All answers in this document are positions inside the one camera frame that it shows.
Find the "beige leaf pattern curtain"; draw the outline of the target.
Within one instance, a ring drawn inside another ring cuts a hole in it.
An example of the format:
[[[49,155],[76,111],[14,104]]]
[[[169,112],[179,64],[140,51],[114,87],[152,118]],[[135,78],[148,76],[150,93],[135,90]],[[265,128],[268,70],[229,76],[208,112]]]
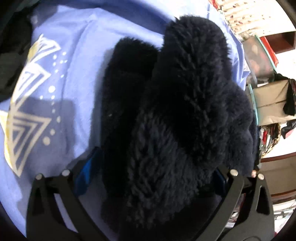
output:
[[[277,1],[217,1],[233,32],[243,39],[293,32],[295,27]]]

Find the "beige storage bag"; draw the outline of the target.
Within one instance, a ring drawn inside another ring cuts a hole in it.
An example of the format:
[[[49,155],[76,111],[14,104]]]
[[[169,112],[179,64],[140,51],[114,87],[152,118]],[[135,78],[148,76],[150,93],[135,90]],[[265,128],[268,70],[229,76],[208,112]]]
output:
[[[283,110],[287,102],[288,84],[288,80],[280,80],[252,90],[259,126],[295,120],[295,114],[286,114]]]

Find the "pile of colourful clothes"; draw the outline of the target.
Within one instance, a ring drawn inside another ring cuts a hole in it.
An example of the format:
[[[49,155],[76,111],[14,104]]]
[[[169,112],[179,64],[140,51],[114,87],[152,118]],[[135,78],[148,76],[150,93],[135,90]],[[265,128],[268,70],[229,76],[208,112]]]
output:
[[[259,129],[259,158],[283,156],[295,152],[295,120],[274,123]]]

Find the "dark navy fluffy garment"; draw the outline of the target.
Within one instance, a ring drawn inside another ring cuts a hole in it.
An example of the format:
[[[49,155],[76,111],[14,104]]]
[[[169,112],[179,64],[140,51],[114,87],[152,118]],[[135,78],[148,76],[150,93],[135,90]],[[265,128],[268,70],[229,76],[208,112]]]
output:
[[[161,49],[123,38],[103,80],[101,214],[119,240],[189,240],[221,196],[220,165],[254,167],[256,123],[212,21],[170,22]]]

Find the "blue patterned bed sheet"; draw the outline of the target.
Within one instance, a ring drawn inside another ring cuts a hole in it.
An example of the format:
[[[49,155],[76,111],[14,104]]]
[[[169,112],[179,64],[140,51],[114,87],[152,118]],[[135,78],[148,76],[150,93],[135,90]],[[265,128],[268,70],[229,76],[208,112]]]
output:
[[[35,176],[58,175],[100,144],[90,135],[92,110],[115,44],[132,37],[160,47],[167,23],[183,15],[221,28],[233,80],[244,87],[243,46],[208,1],[39,1],[25,16],[30,51],[1,102],[1,211],[22,234]]]

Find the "grey plastic storage box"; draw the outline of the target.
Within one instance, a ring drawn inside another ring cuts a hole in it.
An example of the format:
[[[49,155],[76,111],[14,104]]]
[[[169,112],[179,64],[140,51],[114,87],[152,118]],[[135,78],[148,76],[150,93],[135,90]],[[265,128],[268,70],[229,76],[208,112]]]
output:
[[[258,84],[273,82],[276,67],[271,56],[259,37],[252,36],[243,41],[245,60],[250,69],[250,83]]]

